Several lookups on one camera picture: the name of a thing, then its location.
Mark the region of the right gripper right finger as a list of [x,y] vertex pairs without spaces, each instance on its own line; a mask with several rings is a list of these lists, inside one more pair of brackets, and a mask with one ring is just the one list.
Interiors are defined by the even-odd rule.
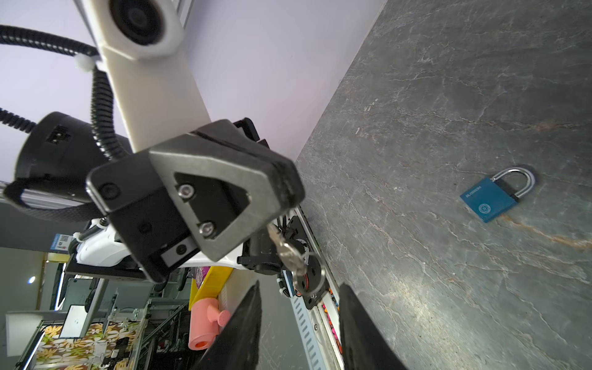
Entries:
[[349,285],[339,287],[344,369],[406,369]]

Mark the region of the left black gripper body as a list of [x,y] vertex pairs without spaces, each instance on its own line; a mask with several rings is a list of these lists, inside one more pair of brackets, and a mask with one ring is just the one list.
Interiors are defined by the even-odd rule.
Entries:
[[93,169],[86,189],[152,282],[163,282],[200,251],[148,152]]

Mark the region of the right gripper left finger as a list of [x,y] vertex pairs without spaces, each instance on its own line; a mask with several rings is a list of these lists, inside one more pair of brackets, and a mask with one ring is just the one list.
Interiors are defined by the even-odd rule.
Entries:
[[225,329],[191,368],[256,369],[261,339],[261,293],[256,282],[249,288]]

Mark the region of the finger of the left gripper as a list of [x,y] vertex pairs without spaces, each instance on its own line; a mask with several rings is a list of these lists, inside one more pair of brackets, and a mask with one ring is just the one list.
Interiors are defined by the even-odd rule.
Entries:
[[219,120],[153,146],[149,159],[200,250],[218,261],[305,199],[292,160]]

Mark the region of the silver key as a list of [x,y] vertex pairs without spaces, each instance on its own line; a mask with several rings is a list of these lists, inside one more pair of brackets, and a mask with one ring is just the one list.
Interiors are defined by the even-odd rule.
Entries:
[[277,255],[285,268],[291,271],[294,288],[303,296],[318,295],[326,281],[320,256],[313,251],[301,253],[274,224],[268,224],[267,231],[276,246]]

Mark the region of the blue padlock smaller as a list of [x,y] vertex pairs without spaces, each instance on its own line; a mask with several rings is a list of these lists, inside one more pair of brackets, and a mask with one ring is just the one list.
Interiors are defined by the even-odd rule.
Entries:
[[[507,193],[497,184],[498,180],[509,174],[521,174],[526,178],[524,187],[514,194]],[[535,185],[536,178],[530,170],[513,166],[500,171],[492,177],[482,179],[462,193],[459,198],[482,222],[489,223],[515,207],[523,196],[533,190]]]

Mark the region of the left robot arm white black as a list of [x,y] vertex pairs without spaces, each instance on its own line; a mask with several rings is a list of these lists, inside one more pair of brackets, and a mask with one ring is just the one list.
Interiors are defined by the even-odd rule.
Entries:
[[220,120],[111,160],[88,123],[55,112],[32,129],[5,199],[43,220],[97,225],[69,245],[67,271],[166,281],[196,254],[219,261],[298,206],[294,163],[250,120]]

